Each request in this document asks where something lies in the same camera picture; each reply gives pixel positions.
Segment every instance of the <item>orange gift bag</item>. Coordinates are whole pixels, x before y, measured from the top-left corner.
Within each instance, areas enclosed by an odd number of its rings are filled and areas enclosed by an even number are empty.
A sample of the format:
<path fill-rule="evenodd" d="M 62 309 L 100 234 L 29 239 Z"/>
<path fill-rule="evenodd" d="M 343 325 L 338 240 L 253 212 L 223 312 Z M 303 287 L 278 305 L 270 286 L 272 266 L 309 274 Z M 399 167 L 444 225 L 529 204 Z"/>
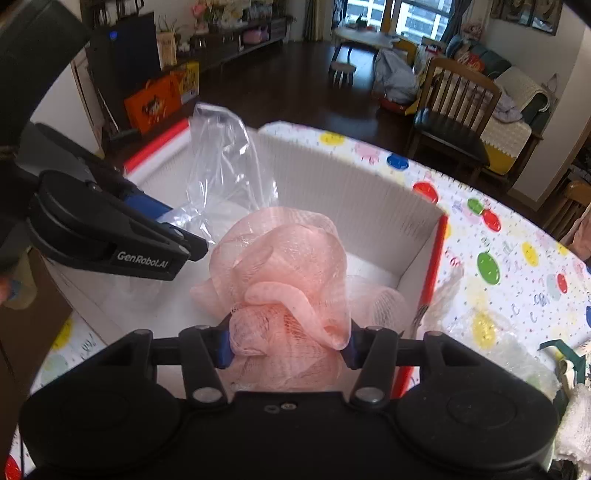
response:
<path fill-rule="evenodd" d="M 166 75 L 125 99 L 125 110 L 131 126 L 142 134 L 170 116 L 181 106 L 178 80 L 174 75 Z"/>

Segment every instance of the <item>metal bolt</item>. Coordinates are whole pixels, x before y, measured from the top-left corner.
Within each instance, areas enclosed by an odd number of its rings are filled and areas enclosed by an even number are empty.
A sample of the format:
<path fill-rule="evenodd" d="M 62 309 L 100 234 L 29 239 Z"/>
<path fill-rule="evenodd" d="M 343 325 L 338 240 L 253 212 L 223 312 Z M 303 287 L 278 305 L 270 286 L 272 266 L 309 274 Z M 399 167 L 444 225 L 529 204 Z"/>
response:
<path fill-rule="evenodd" d="M 355 391 L 355 397 L 365 403 L 377 403 L 384 397 L 384 392 L 375 387 L 362 387 Z"/>
<path fill-rule="evenodd" d="M 217 388 L 202 387 L 193 392 L 193 398 L 201 403 L 214 403 L 222 398 L 222 392 Z"/>
<path fill-rule="evenodd" d="M 263 407 L 267 413 L 279 413 L 281 409 L 277 405 L 265 405 Z"/>

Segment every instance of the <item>white plastic bag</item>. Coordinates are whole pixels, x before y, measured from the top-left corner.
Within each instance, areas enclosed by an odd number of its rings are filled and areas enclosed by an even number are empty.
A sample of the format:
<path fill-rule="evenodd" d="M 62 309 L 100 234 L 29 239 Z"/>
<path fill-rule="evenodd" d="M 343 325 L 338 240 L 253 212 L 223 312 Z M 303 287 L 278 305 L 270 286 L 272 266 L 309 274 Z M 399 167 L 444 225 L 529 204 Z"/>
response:
<path fill-rule="evenodd" d="M 187 202 L 158 219 L 215 245 L 238 220 L 277 204 L 277 185 L 246 126 L 230 110 L 198 103 L 190 121 L 194 163 Z"/>
<path fill-rule="evenodd" d="M 382 48 L 375 57 L 375 82 L 391 102 L 410 105 L 417 97 L 418 82 L 411 67 L 394 50 Z"/>

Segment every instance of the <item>pink mesh loofah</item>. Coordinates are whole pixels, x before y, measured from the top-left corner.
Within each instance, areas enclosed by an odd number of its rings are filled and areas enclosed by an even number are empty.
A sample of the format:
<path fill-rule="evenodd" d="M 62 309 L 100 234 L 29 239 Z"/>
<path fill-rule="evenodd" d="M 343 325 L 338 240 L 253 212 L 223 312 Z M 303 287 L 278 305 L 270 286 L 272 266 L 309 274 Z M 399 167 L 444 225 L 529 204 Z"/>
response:
<path fill-rule="evenodd" d="M 229 230 L 212 251 L 211 278 L 191 294 L 219 320 L 232 312 L 236 358 L 225 375 L 236 389 L 317 390 L 335 383 L 338 351 L 350 336 L 346 269 L 336 228 L 319 213 L 269 207 Z M 371 319 L 368 325 L 410 323 L 398 292 L 359 285 L 355 312 Z"/>

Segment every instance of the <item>picture frame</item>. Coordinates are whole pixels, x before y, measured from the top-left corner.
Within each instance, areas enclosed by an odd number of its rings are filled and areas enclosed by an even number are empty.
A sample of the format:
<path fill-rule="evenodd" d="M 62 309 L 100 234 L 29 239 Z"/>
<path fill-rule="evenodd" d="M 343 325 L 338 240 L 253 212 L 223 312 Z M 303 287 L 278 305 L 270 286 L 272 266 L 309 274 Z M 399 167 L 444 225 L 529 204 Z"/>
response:
<path fill-rule="evenodd" d="M 556 35 L 561 13 L 562 0 L 535 0 L 531 26 L 547 34 Z"/>
<path fill-rule="evenodd" d="M 504 0 L 492 0 L 491 18 L 500 18 L 503 11 Z"/>
<path fill-rule="evenodd" d="M 501 20 L 529 27 L 533 21 L 533 10 L 534 0 L 505 0 Z"/>

